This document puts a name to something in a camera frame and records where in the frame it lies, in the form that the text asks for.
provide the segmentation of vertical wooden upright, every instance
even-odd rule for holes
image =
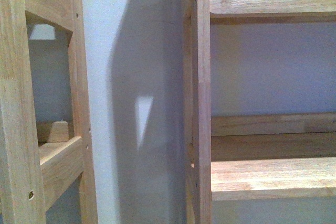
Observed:
[[[44,224],[25,0],[0,0],[0,197],[5,223]]]
[[[211,223],[209,0],[184,0],[184,123],[188,223]]]
[[[72,1],[74,31],[69,43],[69,68],[75,135],[83,139],[84,172],[80,177],[80,208],[83,224],[98,223],[93,172],[86,53],[82,0]]]

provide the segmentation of white wall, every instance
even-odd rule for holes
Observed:
[[[180,0],[83,0],[99,223],[183,223]]]

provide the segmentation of wooden frame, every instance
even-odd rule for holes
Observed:
[[[4,222],[46,223],[46,210],[80,178],[82,223],[98,223],[82,2],[0,0],[0,19],[0,210]],[[36,124],[26,23],[50,24],[68,34],[73,123]]]
[[[212,200],[336,196],[336,113],[213,117],[210,22],[329,22],[336,0],[182,0],[187,223]]]

